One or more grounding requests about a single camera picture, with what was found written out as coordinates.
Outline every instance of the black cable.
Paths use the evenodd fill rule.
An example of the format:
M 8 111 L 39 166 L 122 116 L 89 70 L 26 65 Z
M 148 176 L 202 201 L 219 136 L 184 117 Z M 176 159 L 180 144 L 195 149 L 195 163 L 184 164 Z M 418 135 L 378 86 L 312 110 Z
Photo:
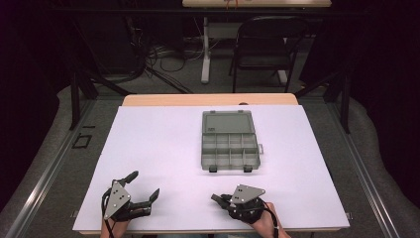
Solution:
M 93 56 L 93 58 L 96 60 L 96 63 L 99 64 L 99 66 L 101 66 L 105 71 L 107 71 L 108 73 L 111 73 L 108 68 L 106 68 L 106 66 L 104 64 L 102 64 L 101 60 L 99 59 L 98 55 L 92 50 L 92 48 L 89 46 L 87 39 L 85 38 L 85 36 L 82 34 L 79 25 L 75 22 L 75 21 L 71 21 L 74 29 L 76 30 L 76 32 L 78 33 L 79 37 L 83 40 L 83 42 L 85 43 L 85 46 L 87 46 L 87 48 L 89 49 L 91 55 Z M 138 64 L 139 64 L 139 68 L 137 68 L 134 72 L 130 73 L 127 77 L 124 78 L 120 78 L 120 79 L 116 79 L 116 80 L 109 80 L 113 83 L 122 83 L 122 82 L 127 82 L 127 81 L 131 81 L 136 79 L 137 77 L 139 77 L 140 75 L 142 75 L 143 71 L 145 70 L 145 67 L 141 64 L 141 61 L 138 59 Z
M 278 223 L 277 223 L 277 218 L 275 217 L 274 212 L 272 212 L 268 207 L 265 208 L 264 210 L 268 211 L 269 214 L 271 215 L 271 219 L 272 219 L 272 225 L 274 226 L 274 237 L 278 237 Z
M 173 77 L 171 77 L 167 74 L 156 71 L 149 66 L 146 67 L 146 71 L 150 72 L 152 75 L 155 75 L 157 78 L 162 80 L 164 83 L 170 85 L 171 87 L 175 88 L 180 93 L 193 93 L 189 88 L 185 87 L 178 80 L 176 80 L 175 78 L 173 78 Z
M 109 195 L 111 194 L 111 188 L 109 188 L 107 191 L 105 191 L 105 193 L 103 194 L 103 196 L 102 196 L 102 203 L 101 203 L 101 208 L 102 208 L 102 218 L 104 217 L 104 215 L 105 215 L 105 208 L 106 208 L 106 204 L 108 203 L 108 198 L 109 198 Z M 114 225 L 115 225 L 115 223 L 116 222 L 114 222 L 114 225 L 113 225 L 113 227 L 111 228 L 111 226 L 109 225 L 109 222 L 108 222 L 108 220 L 105 220 L 104 219 L 104 222 L 105 222 L 105 226 L 106 226 L 106 228 L 107 228 L 107 230 L 108 230 L 108 232 L 109 232 L 109 237 L 111 237 L 111 238 L 114 238 L 114 234 L 112 233 L 112 229 L 113 229 L 113 227 L 114 227 Z
M 185 56 L 182 56 L 182 57 L 181 57 L 181 59 L 182 59 L 182 65 L 181 65 L 179 68 L 172 69 L 172 70 L 169 70 L 169 69 L 165 69 L 165 68 L 163 68 L 163 59 L 165 59 L 165 58 L 168 58 L 168 57 L 160 58 L 160 62 L 159 62 L 159 66 L 160 66 L 160 68 L 161 68 L 163 71 L 166 71 L 166 72 L 176 72 L 176 71 L 180 71 L 180 70 L 182 70 L 182 69 L 185 67 L 185 63 L 186 63 L 186 58 L 185 58 Z
M 191 45 L 195 46 L 195 50 L 188 50 L 187 52 L 192 52 L 192 54 L 190 56 L 186 56 L 186 59 L 197 60 L 201 57 L 201 55 L 203 55 L 203 41 L 201 41 L 199 37 L 190 38 L 189 41 Z
M 147 59 L 150 60 L 151 65 L 155 65 L 158 62 L 158 50 L 156 47 L 152 47 L 152 51 L 153 51 L 153 54 L 148 55 Z

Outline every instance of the black chair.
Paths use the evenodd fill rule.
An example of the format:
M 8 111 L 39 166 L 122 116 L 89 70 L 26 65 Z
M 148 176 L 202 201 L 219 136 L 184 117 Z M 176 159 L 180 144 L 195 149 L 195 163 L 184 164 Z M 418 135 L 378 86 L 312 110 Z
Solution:
M 229 75 L 236 91 L 237 69 L 288 70 L 284 92 L 287 92 L 298 52 L 298 44 L 308 32 L 308 24 L 300 18 L 254 17 L 238 30 Z

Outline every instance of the cable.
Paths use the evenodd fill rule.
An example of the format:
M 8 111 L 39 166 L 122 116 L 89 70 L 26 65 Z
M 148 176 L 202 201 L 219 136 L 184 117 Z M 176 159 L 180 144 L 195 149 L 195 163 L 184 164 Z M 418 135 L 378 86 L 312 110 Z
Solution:
M 201 58 L 201 56 L 204 53 L 204 35 L 201 33 L 201 30 L 200 30 L 200 27 L 198 26 L 198 23 L 197 23 L 197 19 L 196 18 L 194 18 L 194 24 L 195 24 L 195 27 L 197 28 L 198 34 L 200 36 L 201 46 L 202 46 L 201 47 L 200 55 L 198 55 L 198 57 L 195 58 L 195 60 L 197 60 L 197 59 Z
M 165 69 L 165 68 L 163 68 L 163 59 L 164 58 L 161 58 L 160 59 L 160 62 L 159 62 L 159 66 L 160 66 L 160 68 L 163 70 L 163 71 L 166 71 L 166 72 L 176 72 L 176 71 L 180 71 L 180 70 L 182 70 L 184 67 L 185 67 L 185 63 L 186 63 L 186 59 L 185 59 L 185 57 L 184 56 L 182 56 L 182 65 L 181 65 L 181 67 L 179 67 L 179 68 L 176 68 L 176 69 L 173 69 L 173 70 L 169 70 L 169 69 Z
M 102 217 L 104 217 L 104 215 L 105 215 L 105 207 L 108 204 L 108 199 L 109 199 L 110 194 L 111 194 L 111 188 L 109 188 L 107 191 L 105 191 L 105 193 L 102 196 L 102 203 L 101 203 Z M 112 227 L 109 225 L 108 220 L 104 219 L 104 222 L 105 222 L 105 226 L 106 226 L 106 228 L 109 232 L 109 237 L 114 238 L 114 234 L 112 233 L 112 229 L 114 228 L 114 225 L 115 225 L 116 222 L 114 222 L 114 225 Z
M 85 46 L 87 46 L 87 48 L 89 49 L 90 53 L 92 54 L 93 58 L 95 59 L 96 63 L 102 68 L 104 69 L 106 72 L 111 74 L 111 71 L 108 70 L 108 68 L 101 62 L 101 60 L 99 59 L 98 55 L 92 50 L 92 48 L 89 46 L 87 39 L 84 37 L 84 35 L 82 34 L 78 24 L 75 21 L 71 21 L 74 29 L 76 30 L 76 32 L 78 33 L 78 35 L 80 36 L 80 38 L 84 41 Z M 127 81 L 131 81 L 136 79 L 137 77 L 139 77 L 140 75 L 142 75 L 144 69 L 144 65 L 141 63 L 140 61 L 141 55 L 138 56 L 138 64 L 139 64 L 139 68 L 137 68 L 135 71 L 131 72 L 127 77 L 124 78 L 120 78 L 120 79 L 116 79 L 116 80 L 109 80 L 113 83 L 122 83 L 122 82 L 127 82 Z
M 151 77 L 155 75 L 157 78 L 162 80 L 164 83 L 170 85 L 171 87 L 175 88 L 180 93 L 193 93 L 189 88 L 185 87 L 178 80 L 176 80 L 175 78 L 167 74 L 156 71 L 152 67 L 149 67 L 149 66 L 146 67 L 146 71 L 148 71 L 151 74 Z
M 274 226 L 274 237 L 278 237 L 278 223 L 277 223 L 277 218 L 275 217 L 275 214 L 267 207 L 264 210 L 268 211 L 269 214 L 271 215 L 271 219 L 272 219 L 272 225 Z

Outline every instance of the white table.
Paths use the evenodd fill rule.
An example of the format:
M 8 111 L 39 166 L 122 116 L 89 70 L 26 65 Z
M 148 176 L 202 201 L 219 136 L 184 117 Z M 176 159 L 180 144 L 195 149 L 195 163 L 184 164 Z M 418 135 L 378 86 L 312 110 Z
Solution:
M 330 7 L 330 0 L 183 0 L 182 5 L 190 8 L 228 8 L 235 11 L 238 8 L 325 8 Z M 210 50 L 209 38 L 236 39 L 240 24 L 211 24 L 204 17 L 203 39 L 204 59 L 201 72 L 201 82 L 208 83 L 210 79 Z M 278 76 L 282 82 L 287 81 L 285 72 L 279 71 Z
M 265 95 L 267 105 L 226 105 L 229 101 L 260 104 Z M 262 199 L 274 202 L 288 231 L 332 231 L 349 227 L 306 114 L 290 100 L 291 94 L 183 96 L 161 95 L 161 98 L 172 98 L 162 103 L 158 103 L 159 95 L 143 96 L 144 106 L 133 106 L 142 101 L 142 95 L 136 95 L 119 108 L 73 230 L 82 234 L 99 233 L 102 194 L 112 179 L 124 178 L 132 171 L 139 171 L 139 176 L 126 185 L 133 202 L 148 200 L 157 188 L 160 195 L 152 215 L 132 220 L 128 232 L 252 231 L 210 199 L 213 193 L 232 194 L 239 183 L 265 189 Z M 281 97 L 291 105 L 280 105 Z M 170 105 L 181 104 L 182 98 L 188 106 Z M 194 100 L 199 106 L 191 106 Z M 258 141 L 264 149 L 260 168 L 249 174 L 203 171 L 202 112 L 239 109 L 253 113 Z

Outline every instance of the human arm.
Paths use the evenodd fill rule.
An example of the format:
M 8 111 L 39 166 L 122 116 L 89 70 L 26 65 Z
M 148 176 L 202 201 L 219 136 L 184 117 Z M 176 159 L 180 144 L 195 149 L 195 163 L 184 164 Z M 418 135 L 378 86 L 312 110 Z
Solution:
M 127 230 L 127 226 L 130 223 L 130 220 L 128 221 L 119 221 L 114 222 L 113 219 L 108 219 L 109 226 L 112 227 L 112 234 L 115 238 L 121 238 L 123 237 L 124 233 Z M 109 238 L 111 237 L 108 231 L 108 228 L 106 227 L 105 221 L 102 220 L 102 227 L 101 227 L 101 238 Z
M 250 224 L 261 236 L 262 238 L 290 238 L 290 236 L 284 231 L 281 226 L 280 220 L 278 219 L 277 213 L 275 212 L 274 204 L 267 202 L 265 207 L 268 208 L 275 215 L 278 227 L 278 237 L 274 236 L 274 225 L 271 218 L 271 214 L 268 211 L 262 213 L 260 220 L 256 221 L 253 224 Z

